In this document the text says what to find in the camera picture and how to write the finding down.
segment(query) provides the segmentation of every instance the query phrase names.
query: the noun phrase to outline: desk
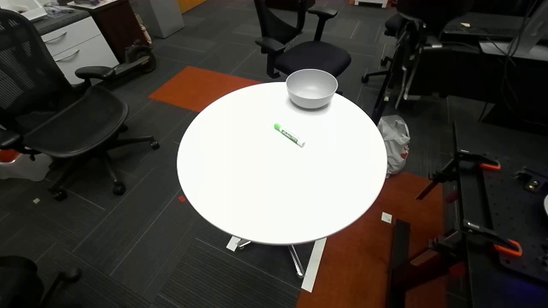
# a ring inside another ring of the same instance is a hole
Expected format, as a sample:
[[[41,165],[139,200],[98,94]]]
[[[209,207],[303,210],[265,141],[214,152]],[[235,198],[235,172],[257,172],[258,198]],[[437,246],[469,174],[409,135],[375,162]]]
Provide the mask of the desk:
[[[128,0],[106,0],[99,5],[72,3],[92,15],[118,61],[125,61],[125,51],[135,41],[151,46]]]
[[[546,136],[521,133],[500,126],[471,123],[457,124],[455,147],[467,148],[473,152],[488,152],[500,159],[502,174],[486,176],[507,177],[512,176],[512,172],[515,172],[522,165],[548,165]],[[497,207],[497,203],[488,200],[488,196],[485,198],[483,181],[486,176],[481,176],[478,169],[464,169],[461,172],[461,208],[462,217],[481,225],[493,227],[491,210],[488,207],[493,208]],[[515,215],[521,215],[521,210],[531,210],[532,207],[532,203],[526,201],[526,198],[521,205],[522,207],[515,210]],[[497,256],[493,253],[486,253],[486,249],[488,248],[481,237],[469,237],[466,241],[469,302],[473,302],[474,306],[546,306],[546,282],[538,282],[534,278],[503,268],[498,263]]]
[[[510,41],[522,25],[522,17],[517,15],[497,15],[497,13],[479,13],[467,11],[462,17],[450,20],[442,32],[443,39],[505,39]]]
[[[336,94],[327,107],[305,111],[289,102],[284,82],[269,82],[199,112],[176,169],[188,201],[216,227],[255,242],[298,244],[330,236],[370,208],[387,153],[354,102]]]
[[[32,23],[70,83],[84,82],[75,75],[80,66],[118,64],[110,44],[87,11],[70,6],[48,6],[46,11],[46,17]]]
[[[521,188],[515,179],[515,172],[522,165],[539,167],[546,165],[548,138],[532,133],[522,133],[517,130],[481,124],[481,123],[457,123],[455,124],[455,148],[466,148],[476,153],[486,153],[495,157],[502,164],[498,172],[485,172],[478,164],[462,160],[457,164],[457,191],[459,201],[455,208],[455,220],[471,220],[478,225],[495,229],[503,237],[514,237],[522,242],[522,258],[512,261],[532,261],[538,272],[546,272],[538,249],[543,244],[532,242],[529,237],[536,237],[541,232],[548,232],[548,220],[544,224],[517,224],[526,215],[541,212],[539,203],[531,201],[531,193]],[[512,208],[503,218],[510,220],[502,225],[502,208]],[[431,241],[428,248],[413,258],[406,260],[392,272],[394,277],[401,277],[395,284],[392,280],[392,294],[401,304],[401,292],[418,284],[433,278],[455,261],[466,263],[464,294],[467,306],[526,306],[544,308],[548,302],[548,278],[532,278],[522,273],[522,268],[510,270],[509,265],[502,265],[500,256],[493,249],[493,241],[479,234],[450,232],[442,236],[440,241]]]

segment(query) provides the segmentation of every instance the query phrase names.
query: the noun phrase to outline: floor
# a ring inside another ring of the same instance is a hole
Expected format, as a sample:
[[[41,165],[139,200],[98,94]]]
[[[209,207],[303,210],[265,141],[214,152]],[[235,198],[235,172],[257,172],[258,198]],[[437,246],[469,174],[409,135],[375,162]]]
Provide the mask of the floor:
[[[382,34],[392,11],[348,0],[317,3],[339,8],[324,39],[351,53],[341,87],[370,112],[382,80],[361,83],[360,76],[377,70],[394,44]],[[115,88],[130,104],[127,133],[151,133],[161,141],[157,150],[132,145],[113,152],[127,184],[123,196],[110,191],[96,162],[74,176],[63,201],[53,200],[48,181],[0,181],[0,254],[36,260],[46,284],[60,268],[84,270],[56,299],[58,306],[294,306],[300,278],[284,248],[252,244],[228,251],[229,236],[178,200],[175,155],[193,114],[147,95],[187,64],[270,80],[253,42],[258,22],[250,0],[207,0],[183,18],[181,30],[154,41],[157,70]],[[313,25],[310,17],[305,37]],[[450,111],[445,100],[425,100],[402,116],[413,138],[406,171],[426,176],[450,155]]]

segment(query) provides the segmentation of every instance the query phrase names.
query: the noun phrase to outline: black office chair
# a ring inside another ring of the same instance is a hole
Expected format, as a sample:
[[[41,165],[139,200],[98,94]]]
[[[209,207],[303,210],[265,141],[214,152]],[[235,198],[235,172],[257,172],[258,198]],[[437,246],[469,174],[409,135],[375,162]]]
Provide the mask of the black office chair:
[[[399,34],[402,32],[404,25],[406,25],[406,18],[401,17],[399,13],[395,13],[384,23],[384,34],[385,35],[394,35],[397,39]],[[392,61],[392,56],[384,56],[380,59],[380,66],[387,66],[390,61]],[[366,73],[361,75],[361,82],[366,83],[366,82],[370,82],[372,76],[387,75],[387,73],[389,73],[389,68],[366,71]]]
[[[419,63],[421,47],[440,44],[438,37],[445,23],[471,10],[473,3],[474,0],[397,0],[395,8],[404,18],[404,27],[373,107],[372,118],[375,121],[382,116],[387,102],[394,102],[395,109],[409,106],[409,82],[416,63]]]
[[[32,260],[17,254],[0,256],[0,308],[51,306],[55,292],[79,277],[79,268],[60,272],[44,292],[44,284],[38,277],[38,266]]]
[[[320,68],[337,76],[351,63],[348,51],[322,41],[324,25],[329,18],[336,17],[336,10],[315,6],[306,10],[308,1],[296,0],[296,25],[291,25],[279,18],[265,0],[253,1],[262,32],[262,39],[258,39],[257,44],[267,53],[267,73],[270,76],[279,76],[279,71],[288,75],[300,68]],[[286,44],[303,30],[306,11],[318,17],[313,41],[286,47]]]
[[[152,136],[118,140],[128,106],[101,85],[87,87],[91,76],[108,78],[116,68],[92,66],[77,71],[84,85],[72,87],[48,53],[36,27],[22,15],[0,10],[0,148],[48,153],[60,176],[50,186],[56,200],[67,196],[63,181],[89,157],[99,157],[113,193],[125,186],[106,150],[149,141]]]

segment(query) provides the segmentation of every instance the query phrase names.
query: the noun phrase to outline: chair armrest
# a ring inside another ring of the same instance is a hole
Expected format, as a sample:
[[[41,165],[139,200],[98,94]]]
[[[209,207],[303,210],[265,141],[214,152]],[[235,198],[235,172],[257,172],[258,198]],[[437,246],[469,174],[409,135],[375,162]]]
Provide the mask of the chair armrest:
[[[89,80],[89,78],[110,78],[115,75],[115,70],[111,66],[80,66],[75,70],[75,75]]]
[[[0,128],[0,148],[10,148],[20,140],[20,135],[12,130]]]
[[[337,15],[337,10],[327,6],[312,6],[308,13],[318,15],[320,18],[332,18]]]
[[[426,34],[425,44],[431,46],[431,47],[442,47],[443,46],[443,42],[433,34]]]
[[[325,22],[337,15],[337,10],[325,6],[312,6],[308,13],[318,17],[318,25],[315,27],[313,41],[322,41]]]
[[[272,37],[262,37],[255,41],[267,53],[282,53],[286,46]]]
[[[120,63],[113,68],[113,75],[111,76],[120,76],[123,73],[128,73],[132,71],[133,68],[145,68],[149,61],[152,61],[152,54],[147,54],[147,56],[140,56],[133,61],[125,61],[125,63]]]

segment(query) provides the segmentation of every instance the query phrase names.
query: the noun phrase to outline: pen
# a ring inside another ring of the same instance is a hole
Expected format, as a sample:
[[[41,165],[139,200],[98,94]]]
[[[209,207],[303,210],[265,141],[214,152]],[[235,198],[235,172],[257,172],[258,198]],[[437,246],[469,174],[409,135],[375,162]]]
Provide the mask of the pen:
[[[277,130],[279,133],[282,133],[286,138],[289,138],[293,143],[305,147],[305,141],[296,138],[294,135],[288,133],[286,130],[281,128],[279,123],[274,123],[274,130]]]

